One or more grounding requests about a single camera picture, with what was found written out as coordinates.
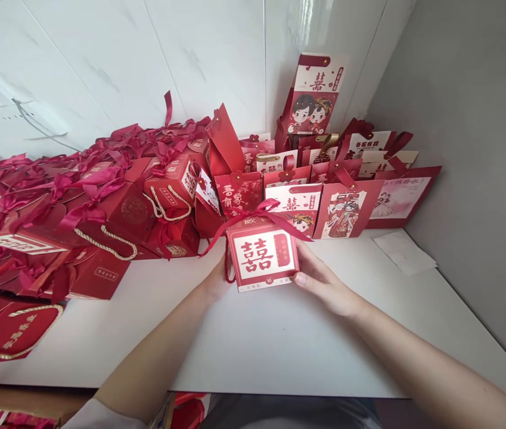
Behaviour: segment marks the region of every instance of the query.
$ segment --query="cardboard box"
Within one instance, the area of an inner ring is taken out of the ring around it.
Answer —
[[[25,358],[62,311],[0,297],[0,362]]]
[[[299,270],[294,238],[264,217],[227,229],[239,292],[292,283]]]

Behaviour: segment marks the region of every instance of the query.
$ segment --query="gold rope handle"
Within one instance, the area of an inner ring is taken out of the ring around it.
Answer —
[[[78,234],[78,236],[82,237],[84,240],[87,240],[89,241],[90,243],[92,243],[94,246],[96,247],[99,247],[100,249],[102,250],[105,250],[105,251],[108,251],[110,252],[113,256],[115,256],[116,258],[118,258],[119,260],[132,260],[133,258],[135,258],[137,255],[138,255],[138,248],[136,247],[136,245],[128,240],[124,240],[122,237],[118,237],[117,235],[115,234],[112,234],[110,231],[108,231],[106,228],[105,228],[105,225],[102,225],[101,226],[101,230],[104,234],[106,234],[108,237],[112,237],[112,238],[115,238],[116,240],[118,241],[121,241],[122,243],[125,243],[127,244],[128,246],[130,246],[132,248],[132,254],[131,256],[128,256],[128,257],[124,257],[122,255],[120,255],[118,252],[116,252],[115,250],[113,250],[112,248],[110,247],[107,247],[107,246],[104,246],[103,244],[100,244],[98,243],[97,241],[95,241],[92,237],[90,237],[89,235],[86,235],[84,234],[82,231],[80,231],[79,229],[77,228],[74,228],[74,232],[76,234]]]
[[[26,314],[26,313],[30,313],[30,312],[34,312],[34,311],[40,311],[40,310],[47,310],[47,309],[57,309],[58,310],[58,314],[56,315],[56,317],[54,318],[54,320],[52,321],[52,323],[50,324],[50,326],[46,329],[46,331],[44,331],[44,333],[41,335],[41,337],[39,339],[37,339],[36,342],[33,345],[31,345],[28,349],[23,350],[22,352],[15,353],[14,355],[7,355],[5,353],[0,353],[0,359],[2,359],[2,360],[16,359],[16,358],[19,358],[20,356],[25,355],[26,353],[32,351],[32,349],[34,349],[36,347],[36,345],[38,343],[40,343],[40,341],[42,341],[42,339],[44,338],[44,336],[54,326],[54,324],[56,322],[58,322],[58,319],[60,319],[60,316],[62,315],[62,312],[64,311],[64,307],[62,307],[62,306],[60,306],[58,304],[47,305],[47,306],[33,307],[33,308],[26,309],[26,310],[19,310],[17,312],[10,313],[8,315],[8,317],[16,317],[16,316],[20,316],[22,314]]]
[[[181,219],[189,216],[191,214],[191,205],[187,201],[185,201],[183,198],[181,198],[179,196],[179,194],[173,190],[173,188],[171,187],[171,185],[168,185],[167,188],[169,189],[169,192],[171,192],[173,195],[175,195],[179,201],[181,201],[182,203],[184,203],[187,206],[187,213],[183,214],[182,216],[178,216],[178,217],[167,217],[167,215],[165,214],[165,210],[162,207],[162,204],[159,202],[159,199],[157,198],[156,190],[152,186],[151,187],[151,193],[153,194],[153,197],[156,199],[157,206],[162,211],[163,217],[165,218],[165,220],[168,220],[170,222],[174,222],[176,220],[181,220]]]
[[[142,192],[142,194],[144,195],[145,198],[147,198],[150,201],[151,206],[153,207],[153,213],[156,215],[156,218],[163,217],[162,213],[159,211],[159,209],[157,208],[156,204],[153,202],[151,197],[147,195],[145,192]]]

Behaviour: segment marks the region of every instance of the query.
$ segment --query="cartoon bride and groom illustration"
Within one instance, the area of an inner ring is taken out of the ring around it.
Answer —
[[[310,94],[299,96],[294,102],[288,132],[322,134],[326,128],[325,119],[332,112],[332,102],[324,97],[314,98]]]

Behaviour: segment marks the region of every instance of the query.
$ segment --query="human hand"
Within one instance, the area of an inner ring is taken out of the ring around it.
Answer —
[[[333,313],[356,317],[368,302],[340,281],[336,274],[301,240],[296,240],[300,272],[294,282],[316,295]]]
[[[219,301],[229,290],[229,284],[225,281],[225,259],[221,258],[219,263],[211,270],[211,273],[199,285],[213,304]]]

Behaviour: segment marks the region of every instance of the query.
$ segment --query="cartoon bride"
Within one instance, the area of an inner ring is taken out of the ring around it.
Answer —
[[[328,226],[330,238],[345,238],[352,230],[358,219],[358,198],[350,196],[339,197],[332,207],[328,207]]]
[[[310,238],[306,231],[310,229],[311,225],[314,225],[314,220],[308,214],[296,214],[290,218],[290,221],[296,229]]]
[[[386,217],[390,216],[394,211],[388,206],[391,195],[387,192],[382,192],[376,201],[374,211],[372,212],[373,217]]]

